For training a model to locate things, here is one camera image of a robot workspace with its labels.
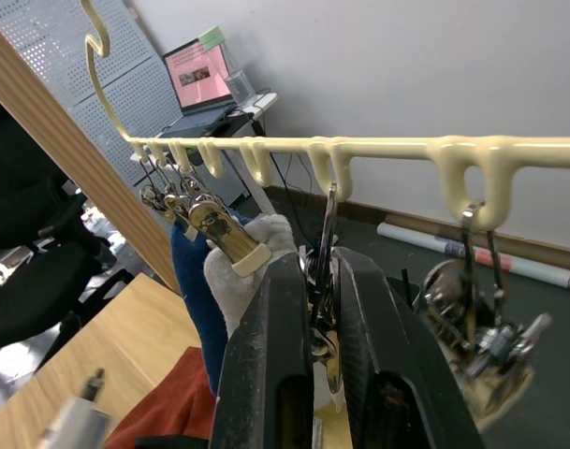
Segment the laptop screen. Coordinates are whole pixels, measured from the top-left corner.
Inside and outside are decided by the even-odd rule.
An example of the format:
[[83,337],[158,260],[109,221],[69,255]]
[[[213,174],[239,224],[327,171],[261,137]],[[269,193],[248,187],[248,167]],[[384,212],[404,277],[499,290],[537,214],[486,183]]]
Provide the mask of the laptop screen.
[[212,58],[195,39],[164,55],[181,109],[230,98],[230,91],[223,81],[228,72],[222,51],[220,47],[214,47],[209,53]]

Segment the pegboard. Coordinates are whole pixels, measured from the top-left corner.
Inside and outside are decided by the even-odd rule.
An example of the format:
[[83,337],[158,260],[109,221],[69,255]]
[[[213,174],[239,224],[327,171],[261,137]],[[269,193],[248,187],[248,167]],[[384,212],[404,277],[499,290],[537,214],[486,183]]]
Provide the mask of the pegboard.
[[[112,36],[110,56],[96,58],[103,86],[155,56],[123,2],[93,2]],[[1,0],[0,32],[68,109],[94,93],[84,39],[95,33],[79,0]]]
[[[129,133],[155,136],[181,116],[166,68],[151,58],[104,89]],[[121,138],[96,96],[68,111],[129,187],[144,175],[129,159],[133,148]]]
[[[112,43],[108,58],[95,58],[104,92],[129,134],[155,136],[182,115],[164,62],[121,1],[93,3],[108,26]],[[84,39],[95,30],[80,1],[1,0],[0,31],[139,197],[140,187],[133,184],[145,172],[130,160],[133,149],[111,124],[89,78]],[[227,172],[220,180],[205,167],[199,167],[197,173],[230,204],[247,191],[232,167],[225,168]],[[178,180],[175,173],[169,176]],[[164,185],[157,174],[153,182]],[[150,214],[169,232],[164,220],[152,211]]]

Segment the blue towel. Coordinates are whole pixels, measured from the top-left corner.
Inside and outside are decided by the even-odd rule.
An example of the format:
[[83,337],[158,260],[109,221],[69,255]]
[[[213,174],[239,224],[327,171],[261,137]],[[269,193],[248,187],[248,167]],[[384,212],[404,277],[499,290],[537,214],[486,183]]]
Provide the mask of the blue towel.
[[[250,219],[239,215],[236,211],[232,210],[231,213],[242,225],[250,222]],[[210,248],[201,233],[197,234],[195,241],[189,241],[177,223],[172,227],[170,234],[170,249],[184,304],[201,339],[201,352],[210,389],[216,395],[227,347],[227,326],[203,276],[203,262],[210,253]]]

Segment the wooden table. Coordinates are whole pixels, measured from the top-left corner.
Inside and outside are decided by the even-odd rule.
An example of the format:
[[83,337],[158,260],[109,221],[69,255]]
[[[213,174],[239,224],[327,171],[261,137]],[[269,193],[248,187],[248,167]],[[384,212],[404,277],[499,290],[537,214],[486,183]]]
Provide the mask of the wooden table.
[[[97,368],[106,385],[97,408],[108,434],[172,369],[199,336],[183,300],[143,274],[0,408],[0,449],[31,449],[71,395]],[[347,413],[321,410],[324,448],[350,448]]]

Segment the white wall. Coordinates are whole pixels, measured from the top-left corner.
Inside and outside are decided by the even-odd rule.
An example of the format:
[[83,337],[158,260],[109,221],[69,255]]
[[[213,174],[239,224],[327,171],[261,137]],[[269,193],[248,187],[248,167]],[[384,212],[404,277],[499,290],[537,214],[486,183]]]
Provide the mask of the white wall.
[[[280,97],[272,136],[570,136],[570,0],[126,1],[161,51],[219,24]],[[353,201],[452,221],[431,163],[353,169]],[[570,170],[524,169],[513,198],[502,232],[570,247]]]

